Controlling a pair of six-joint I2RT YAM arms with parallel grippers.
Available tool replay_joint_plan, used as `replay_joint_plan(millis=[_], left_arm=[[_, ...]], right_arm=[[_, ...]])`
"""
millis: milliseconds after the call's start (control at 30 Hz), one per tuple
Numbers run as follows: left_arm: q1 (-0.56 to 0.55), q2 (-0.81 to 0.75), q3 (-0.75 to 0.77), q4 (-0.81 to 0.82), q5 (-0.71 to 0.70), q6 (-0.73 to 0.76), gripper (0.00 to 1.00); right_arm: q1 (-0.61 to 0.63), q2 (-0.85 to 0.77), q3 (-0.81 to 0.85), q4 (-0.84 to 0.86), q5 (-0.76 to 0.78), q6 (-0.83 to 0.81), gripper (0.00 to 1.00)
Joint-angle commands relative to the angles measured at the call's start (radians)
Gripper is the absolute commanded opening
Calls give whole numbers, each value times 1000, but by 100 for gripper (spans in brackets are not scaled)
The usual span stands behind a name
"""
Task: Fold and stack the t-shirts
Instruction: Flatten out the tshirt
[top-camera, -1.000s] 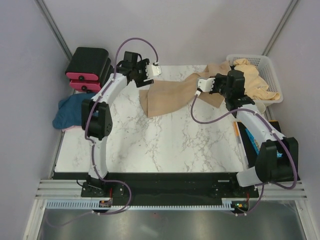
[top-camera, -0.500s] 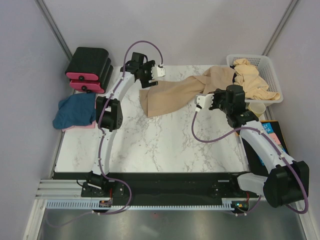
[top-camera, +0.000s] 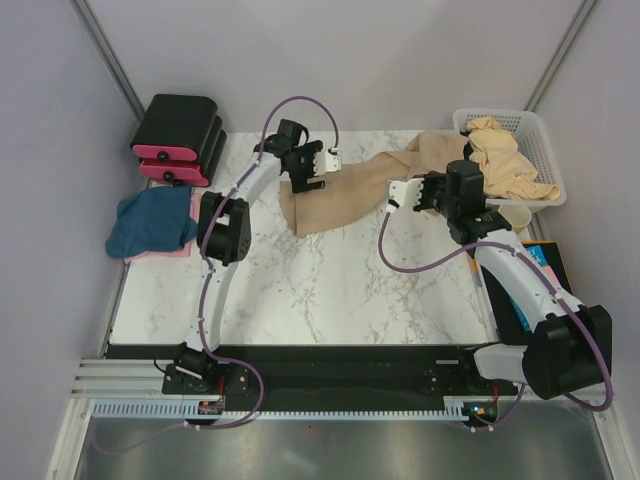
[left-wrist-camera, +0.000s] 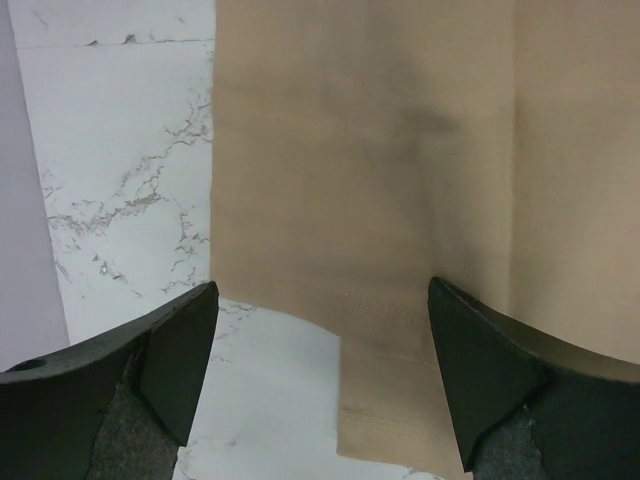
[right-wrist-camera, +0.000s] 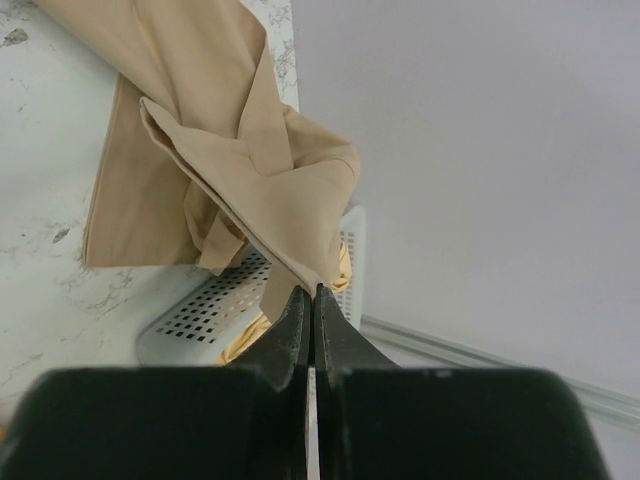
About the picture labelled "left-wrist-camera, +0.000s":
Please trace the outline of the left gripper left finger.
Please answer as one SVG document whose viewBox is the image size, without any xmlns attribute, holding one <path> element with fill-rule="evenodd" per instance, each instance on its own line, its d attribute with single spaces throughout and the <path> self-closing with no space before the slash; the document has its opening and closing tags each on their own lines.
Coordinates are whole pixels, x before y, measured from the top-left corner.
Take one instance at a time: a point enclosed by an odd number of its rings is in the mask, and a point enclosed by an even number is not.
<svg viewBox="0 0 640 480">
<path fill-rule="evenodd" d="M 4 479 L 170 479 L 189 439 L 219 310 L 206 282 L 1 375 Z"/>
</svg>

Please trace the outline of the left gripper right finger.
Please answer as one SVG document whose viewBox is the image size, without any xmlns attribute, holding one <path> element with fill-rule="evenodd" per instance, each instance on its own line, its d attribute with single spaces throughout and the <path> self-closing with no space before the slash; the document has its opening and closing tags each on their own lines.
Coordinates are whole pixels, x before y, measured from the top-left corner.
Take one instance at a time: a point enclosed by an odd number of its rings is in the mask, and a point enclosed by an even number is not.
<svg viewBox="0 0 640 480">
<path fill-rule="evenodd" d="M 638 478 L 638 366 L 544 334 L 438 277 L 428 313 L 465 471 Z"/>
</svg>

